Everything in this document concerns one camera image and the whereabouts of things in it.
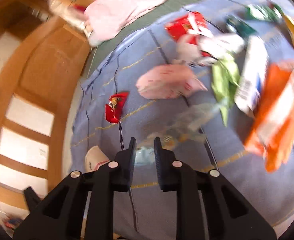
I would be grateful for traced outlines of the orange white package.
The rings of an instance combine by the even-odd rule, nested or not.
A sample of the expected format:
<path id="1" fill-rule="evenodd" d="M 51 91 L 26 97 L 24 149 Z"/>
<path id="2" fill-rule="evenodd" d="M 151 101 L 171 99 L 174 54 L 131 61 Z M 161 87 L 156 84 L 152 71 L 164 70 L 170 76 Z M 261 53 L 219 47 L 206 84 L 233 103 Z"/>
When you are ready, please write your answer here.
<path id="1" fill-rule="evenodd" d="M 269 66 L 246 151 L 265 159 L 267 172 L 288 162 L 294 143 L 294 60 Z"/>

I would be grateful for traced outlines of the clear plastic wrapper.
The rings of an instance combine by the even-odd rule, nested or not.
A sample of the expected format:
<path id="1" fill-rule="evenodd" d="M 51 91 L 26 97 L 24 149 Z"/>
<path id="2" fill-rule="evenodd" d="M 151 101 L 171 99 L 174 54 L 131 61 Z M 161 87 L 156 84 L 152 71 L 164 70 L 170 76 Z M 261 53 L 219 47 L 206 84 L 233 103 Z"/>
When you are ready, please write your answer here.
<path id="1" fill-rule="evenodd" d="M 218 103 L 193 105 L 187 111 L 177 115 L 162 131 L 149 134 L 137 145 L 135 165 L 143 166 L 155 162 L 154 139 L 156 137 L 160 137 L 163 148 L 171 151 L 188 140 L 204 143 L 206 135 L 200 133 L 200 128 L 213 119 L 226 103 L 222 100 Z"/>

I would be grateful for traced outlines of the red cigarette pack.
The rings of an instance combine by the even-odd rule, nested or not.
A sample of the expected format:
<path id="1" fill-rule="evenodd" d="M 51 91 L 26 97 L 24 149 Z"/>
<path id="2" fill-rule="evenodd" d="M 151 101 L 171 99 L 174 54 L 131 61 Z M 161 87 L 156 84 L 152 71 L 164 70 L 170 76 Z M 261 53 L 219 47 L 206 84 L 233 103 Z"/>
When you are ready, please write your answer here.
<path id="1" fill-rule="evenodd" d="M 112 124 L 119 123 L 128 95 L 129 92 L 121 92 L 110 96 L 108 104 L 105 105 L 106 121 Z"/>

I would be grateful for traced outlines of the white blue box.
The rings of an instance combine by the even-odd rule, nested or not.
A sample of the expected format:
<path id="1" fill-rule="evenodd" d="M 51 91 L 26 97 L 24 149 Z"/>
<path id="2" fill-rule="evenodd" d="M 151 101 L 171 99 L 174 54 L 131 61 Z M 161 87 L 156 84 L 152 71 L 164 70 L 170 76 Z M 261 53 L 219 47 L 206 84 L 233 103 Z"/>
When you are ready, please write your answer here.
<path id="1" fill-rule="evenodd" d="M 249 37 L 234 101 L 241 112 L 251 117 L 254 116 L 264 88 L 268 59 L 264 41 L 258 36 Z"/>

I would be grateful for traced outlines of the light green wrapper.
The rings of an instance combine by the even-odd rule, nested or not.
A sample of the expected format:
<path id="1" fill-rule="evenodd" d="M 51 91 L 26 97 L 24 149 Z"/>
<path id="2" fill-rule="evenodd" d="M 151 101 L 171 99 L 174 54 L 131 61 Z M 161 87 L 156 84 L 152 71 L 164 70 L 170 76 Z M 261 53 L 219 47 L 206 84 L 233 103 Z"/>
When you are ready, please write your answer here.
<path id="1" fill-rule="evenodd" d="M 221 103 L 220 111 L 223 124 L 227 127 L 229 109 L 234 105 L 234 97 L 239 86 L 240 72 L 231 54 L 225 54 L 212 65 L 211 70 L 211 88 L 216 101 L 224 101 L 224 103 Z"/>

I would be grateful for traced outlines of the pink plastic wrapper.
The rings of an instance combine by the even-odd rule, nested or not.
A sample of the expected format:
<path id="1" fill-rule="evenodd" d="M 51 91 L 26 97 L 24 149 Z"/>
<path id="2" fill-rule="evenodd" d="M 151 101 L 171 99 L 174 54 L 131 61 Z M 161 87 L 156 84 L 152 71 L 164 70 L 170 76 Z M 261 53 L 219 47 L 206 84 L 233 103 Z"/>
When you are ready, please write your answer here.
<path id="1" fill-rule="evenodd" d="M 153 67 L 137 80 L 136 88 L 146 99 L 187 98 L 195 92 L 208 90 L 190 67 L 180 64 Z"/>

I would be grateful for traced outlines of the red white snack bag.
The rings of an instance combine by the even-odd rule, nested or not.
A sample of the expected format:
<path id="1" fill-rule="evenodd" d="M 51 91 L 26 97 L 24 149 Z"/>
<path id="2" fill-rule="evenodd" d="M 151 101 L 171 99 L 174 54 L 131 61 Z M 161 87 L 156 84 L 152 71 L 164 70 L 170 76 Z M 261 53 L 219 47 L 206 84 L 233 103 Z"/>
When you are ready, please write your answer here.
<path id="1" fill-rule="evenodd" d="M 244 40 L 233 33 L 214 35 L 203 15 L 192 11 L 165 25 L 176 42 L 173 64 L 190 67 L 210 66 L 228 55 L 235 55 L 244 48 Z"/>

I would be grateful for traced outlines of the white trash bin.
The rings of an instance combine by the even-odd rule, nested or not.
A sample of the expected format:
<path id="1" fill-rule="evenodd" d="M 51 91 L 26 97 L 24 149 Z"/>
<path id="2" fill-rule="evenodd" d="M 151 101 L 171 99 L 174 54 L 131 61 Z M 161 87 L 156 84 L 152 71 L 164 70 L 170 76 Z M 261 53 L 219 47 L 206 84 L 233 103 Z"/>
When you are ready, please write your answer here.
<path id="1" fill-rule="evenodd" d="M 86 172 L 97 171 L 99 167 L 110 162 L 110 159 L 103 153 L 99 146 L 90 148 L 85 156 Z"/>

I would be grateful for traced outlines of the light blue striped sheet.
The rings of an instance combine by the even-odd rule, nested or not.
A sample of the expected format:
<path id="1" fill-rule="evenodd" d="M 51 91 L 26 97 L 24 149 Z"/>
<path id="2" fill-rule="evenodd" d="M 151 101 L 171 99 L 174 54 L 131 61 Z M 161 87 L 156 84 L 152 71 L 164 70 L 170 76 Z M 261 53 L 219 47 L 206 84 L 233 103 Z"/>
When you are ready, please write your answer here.
<path id="1" fill-rule="evenodd" d="M 190 106 L 214 103 L 211 90 L 197 92 L 187 100 L 153 101 L 139 95 L 138 78 L 176 57 L 176 44 L 164 27 L 167 22 L 194 10 L 202 13 L 210 21 L 210 30 L 218 34 L 227 16 L 239 16 L 245 4 L 266 1 L 202 0 L 180 5 L 169 13 L 161 11 L 154 23 L 123 39 L 82 86 L 83 97 L 73 125 L 72 169 L 85 170 L 85 155 L 93 146 L 99 146 L 113 159 L 131 138 L 140 143 L 149 134 L 162 131 Z M 294 16 L 291 0 L 271 1 Z M 129 95 L 119 123 L 112 124 L 105 119 L 105 105 L 110 96 L 121 92 Z M 243 150 L 241 140 L 251 123 L 248 116 L 233 107 L 227 127 L 216 115 L 203 129 L 223 176 L 270 225 L 279 226 L 294 214 L 294 157 L 278 171 L 266 172 L 261 157 Z M 155 162 L 135 165 L 131 191 L 115 193 L 113 230 L 128 239 L 175 239 L 176 195 L 160 190 Z"/>

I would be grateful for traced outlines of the pink pillow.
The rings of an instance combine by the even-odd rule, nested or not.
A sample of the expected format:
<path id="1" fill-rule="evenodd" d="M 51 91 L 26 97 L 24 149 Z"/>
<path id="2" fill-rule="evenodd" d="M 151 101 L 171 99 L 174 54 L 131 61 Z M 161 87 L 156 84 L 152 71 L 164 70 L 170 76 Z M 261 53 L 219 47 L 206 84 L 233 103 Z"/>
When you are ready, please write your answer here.
<path id="1" fill-rule="evenodd" d="M 137 18 L 147 14 L 167 0 L 96 0 L 85 10 L 92 32 L 91 47 L 113 39 Z"/>

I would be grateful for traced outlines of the wooden bunk bed frame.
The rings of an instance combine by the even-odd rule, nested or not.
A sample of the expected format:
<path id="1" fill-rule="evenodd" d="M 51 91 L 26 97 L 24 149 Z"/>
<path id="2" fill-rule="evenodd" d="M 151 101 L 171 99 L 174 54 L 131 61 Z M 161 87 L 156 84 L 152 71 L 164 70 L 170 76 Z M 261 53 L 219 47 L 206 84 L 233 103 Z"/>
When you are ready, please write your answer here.
<path id="1" fill-rule="evenodd" d="M 45 196 L 71 166 L 75 101 L 90 45 L 50 11 L 95 0 L 0 0 L 0 36 L 19 45 L 0 71 L 0 211 L 25 213 L 23 189 Z"/>

